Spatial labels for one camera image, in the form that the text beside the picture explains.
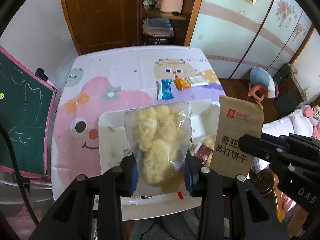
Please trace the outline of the clear bag red snacks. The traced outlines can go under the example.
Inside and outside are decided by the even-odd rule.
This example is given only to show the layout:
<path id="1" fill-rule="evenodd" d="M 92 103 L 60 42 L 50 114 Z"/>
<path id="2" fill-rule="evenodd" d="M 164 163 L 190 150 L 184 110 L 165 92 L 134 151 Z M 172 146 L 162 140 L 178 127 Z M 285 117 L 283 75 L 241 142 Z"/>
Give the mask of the clear bag red snacks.
<path id="1" fill-rule="evenodd" d="M 203 166 L 210 167 L 215 147 L 215 140 L 212 136 L 201 136 L 191 138 L 189 142 L 189 151 L 192 156 L 200 159 Z"/>

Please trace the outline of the yellow puff snack bag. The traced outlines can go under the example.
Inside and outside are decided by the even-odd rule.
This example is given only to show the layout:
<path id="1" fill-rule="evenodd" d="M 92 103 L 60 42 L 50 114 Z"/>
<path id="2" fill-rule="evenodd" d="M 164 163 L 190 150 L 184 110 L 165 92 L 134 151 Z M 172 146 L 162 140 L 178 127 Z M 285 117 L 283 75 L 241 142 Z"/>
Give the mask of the yellow puff snack bag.
<path id="1" fill-rule="evenodd" d="M 137 163 L 136 193 L 181 191 L 192 134 L 190 105 L 179 102 L 126 111 L 124 128 Z"/>

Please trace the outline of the brown cracker packet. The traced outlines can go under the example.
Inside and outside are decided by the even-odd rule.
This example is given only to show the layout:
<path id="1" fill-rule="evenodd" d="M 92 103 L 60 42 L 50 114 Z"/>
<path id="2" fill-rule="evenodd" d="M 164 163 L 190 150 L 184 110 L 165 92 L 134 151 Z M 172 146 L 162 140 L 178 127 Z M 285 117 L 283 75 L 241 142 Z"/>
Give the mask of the brown cracker packet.
<path id="1" fill-rule="evenodd" d="M 239 138 L 245 134 L 261 136 L 264 112 L 260 103 L 219 96 L 220 115 L 210 168 L 219 175 L 247 176 L 254 157 L 240 150 Z"/>

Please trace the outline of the orange oats bar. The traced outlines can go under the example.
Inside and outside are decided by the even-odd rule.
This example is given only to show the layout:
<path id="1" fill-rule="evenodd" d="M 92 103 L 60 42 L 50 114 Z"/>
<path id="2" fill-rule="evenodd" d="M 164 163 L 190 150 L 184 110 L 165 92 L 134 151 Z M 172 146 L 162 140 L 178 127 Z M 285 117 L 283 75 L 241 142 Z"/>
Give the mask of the orange oats bar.
<path id="1" fill-rule="evenodd" d="M 202 76 L 192 76 L 175 79 L 174 84 L 176 85 L 178 90 L 209 85 L 209 83 Z"/>

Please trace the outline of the wooden bedpost knob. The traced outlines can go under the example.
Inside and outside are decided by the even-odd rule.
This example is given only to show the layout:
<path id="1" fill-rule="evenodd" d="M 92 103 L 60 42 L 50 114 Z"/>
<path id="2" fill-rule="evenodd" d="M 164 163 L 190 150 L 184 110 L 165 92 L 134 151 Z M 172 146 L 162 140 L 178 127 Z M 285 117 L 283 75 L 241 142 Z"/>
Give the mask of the wooden bedpost knob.
<path id="1" fill-rule="evenodd" d="M 249 181 L 262 195 L 267 204 L 271 207 L 276 217 L 281 222 L 283 220 L 283 207 L 281 203 L 281 192 L 277 188 L 278 177 L 268 168 L 256 174 L 252 169 L 249 172 Z"/>

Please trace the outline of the white storage tray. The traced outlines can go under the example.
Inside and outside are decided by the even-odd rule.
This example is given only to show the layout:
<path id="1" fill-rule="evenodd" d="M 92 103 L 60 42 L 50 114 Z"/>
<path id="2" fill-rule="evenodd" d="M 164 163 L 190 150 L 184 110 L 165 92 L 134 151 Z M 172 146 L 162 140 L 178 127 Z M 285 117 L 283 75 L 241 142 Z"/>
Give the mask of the white storage tray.
<path id="1" fill-rule="evenodd" d="M 215 141 L 220 104 L 199 100 L 157 105 L 100 116 L 102 172 L 133 159 L 123 182 L 123 220 L 166 216 L 201 205 L 185 188 L 187 153 L 195 155 L 206 139 Z"/>

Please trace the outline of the pink plastic stool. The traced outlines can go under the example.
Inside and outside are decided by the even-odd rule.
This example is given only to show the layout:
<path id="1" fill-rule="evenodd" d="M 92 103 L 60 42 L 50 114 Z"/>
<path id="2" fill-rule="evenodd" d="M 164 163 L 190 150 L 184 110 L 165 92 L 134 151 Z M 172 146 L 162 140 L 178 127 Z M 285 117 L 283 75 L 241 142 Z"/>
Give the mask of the pink plastic stool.
<path id="1" fill-rule="evenodd" d="M 261 103 L 267 95 L 267 89 L 262 84 L 252 85 L 249 83 L 247 95 L 253 97 L 256 102 Z"/>

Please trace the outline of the blue cushion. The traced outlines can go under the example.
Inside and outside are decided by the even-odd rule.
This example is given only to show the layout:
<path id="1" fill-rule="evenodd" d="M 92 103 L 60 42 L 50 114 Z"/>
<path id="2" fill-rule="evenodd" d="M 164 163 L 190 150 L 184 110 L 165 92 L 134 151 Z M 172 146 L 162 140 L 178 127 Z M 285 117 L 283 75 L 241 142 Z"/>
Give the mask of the blue cushion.
<path id="1" fill-rule="evenodd" d="M 268 88 L 270 84 L 270 74 L 260 67 L 253 67 L 250 71 L 249 80 L 252 85 L 263 85 Z"/>

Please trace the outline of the blue white snack packet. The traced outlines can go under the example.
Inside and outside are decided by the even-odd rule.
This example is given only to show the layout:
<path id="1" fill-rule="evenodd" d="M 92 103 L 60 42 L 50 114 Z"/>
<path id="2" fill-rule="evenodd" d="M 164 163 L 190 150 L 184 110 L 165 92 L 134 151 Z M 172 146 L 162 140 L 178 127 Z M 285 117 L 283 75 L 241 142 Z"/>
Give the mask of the blue white snack packet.
<path id="1" fill-rule="evenodd" d="M 171 79 L 157 80 L 157 99 L 158 100 L 170 100 L 173 99 L 171 91 Z"/>

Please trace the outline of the cartoon printed tablecloth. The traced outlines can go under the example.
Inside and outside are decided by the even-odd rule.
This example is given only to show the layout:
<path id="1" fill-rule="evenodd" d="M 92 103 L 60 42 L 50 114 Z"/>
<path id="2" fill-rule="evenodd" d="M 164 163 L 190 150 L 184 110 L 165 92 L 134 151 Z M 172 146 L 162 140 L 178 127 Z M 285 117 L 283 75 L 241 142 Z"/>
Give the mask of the cartoon printed tablecloth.
<path id="1" fill-rule="evenodd" d="M 199 48 L 137 46 L 111 49 L 76 58 L 67 78 L 54 122 L 51 177 L 58 199 L 79 174 L 101 173 L 106 159 L 99 147 L 98 121 L 106 112 L 159 105 L 156 82 L 203 76 L 208 85 L 179 91 L 173 102 L 210 100 L 224 94 L 210 62 Z"/>

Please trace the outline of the wardrobe sliding doors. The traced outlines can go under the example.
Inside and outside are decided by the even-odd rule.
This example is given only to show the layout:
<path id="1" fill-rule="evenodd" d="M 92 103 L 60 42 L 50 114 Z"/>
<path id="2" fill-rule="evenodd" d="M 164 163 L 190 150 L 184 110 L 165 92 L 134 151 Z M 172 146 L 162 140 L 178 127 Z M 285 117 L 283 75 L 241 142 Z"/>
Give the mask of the wardrobe sliding doors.
<path id="1" fill-rule="evenodd" d="M 245 79 L 253 67 L 275 75 L 310 28 L 295 0 L 202 0 L 190 46 L 203 51 L 219 78 Z"/>

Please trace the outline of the folded towels stack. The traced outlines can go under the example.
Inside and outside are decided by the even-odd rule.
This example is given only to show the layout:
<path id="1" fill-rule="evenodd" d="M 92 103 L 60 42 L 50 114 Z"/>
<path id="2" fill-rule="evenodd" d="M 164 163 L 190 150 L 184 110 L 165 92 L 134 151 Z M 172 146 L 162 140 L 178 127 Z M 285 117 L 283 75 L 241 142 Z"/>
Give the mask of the folded towels stack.
<path id="1" fill-rule="evenodd" d="M 152 37 L 174 37 L 173 27 L 168 19 L 146 18 L 143 21 L 143 34 Z"/>

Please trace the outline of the wooden shelf cabinet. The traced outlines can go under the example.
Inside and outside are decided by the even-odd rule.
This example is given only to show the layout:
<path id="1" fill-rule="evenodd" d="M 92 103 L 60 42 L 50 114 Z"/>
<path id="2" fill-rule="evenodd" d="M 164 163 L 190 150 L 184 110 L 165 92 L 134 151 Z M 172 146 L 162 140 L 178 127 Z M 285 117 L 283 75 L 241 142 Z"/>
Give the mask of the wooden shelf cabinet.
<path id="1" fill-rule="evenodd" d="M 201 1 L 140 0 L 140 44 L 189 46 Z"/>

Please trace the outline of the brown wooden door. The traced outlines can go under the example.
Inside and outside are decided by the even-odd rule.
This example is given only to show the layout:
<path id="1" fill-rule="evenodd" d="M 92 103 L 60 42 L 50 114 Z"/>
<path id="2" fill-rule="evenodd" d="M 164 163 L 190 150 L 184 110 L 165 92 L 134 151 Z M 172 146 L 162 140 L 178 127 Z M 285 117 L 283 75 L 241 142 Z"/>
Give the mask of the brown wooden door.
<path id="1" fill-rule="evenodd" d="M 60 1 L 79 55 L 139 45 L 141 0 Z"/>

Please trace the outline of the green chalkboard pink frame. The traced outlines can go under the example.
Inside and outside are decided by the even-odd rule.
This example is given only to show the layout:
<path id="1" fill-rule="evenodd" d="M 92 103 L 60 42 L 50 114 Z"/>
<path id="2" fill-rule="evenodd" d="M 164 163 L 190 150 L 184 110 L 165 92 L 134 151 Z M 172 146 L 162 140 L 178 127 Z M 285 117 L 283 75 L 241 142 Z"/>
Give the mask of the green chalkboard pink frame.
<path id="1" fill-rule="evenodd" d="M 1 49 L 1 124 L 22 176 L 48 173 L 48 133 L 57 90 Z"/>

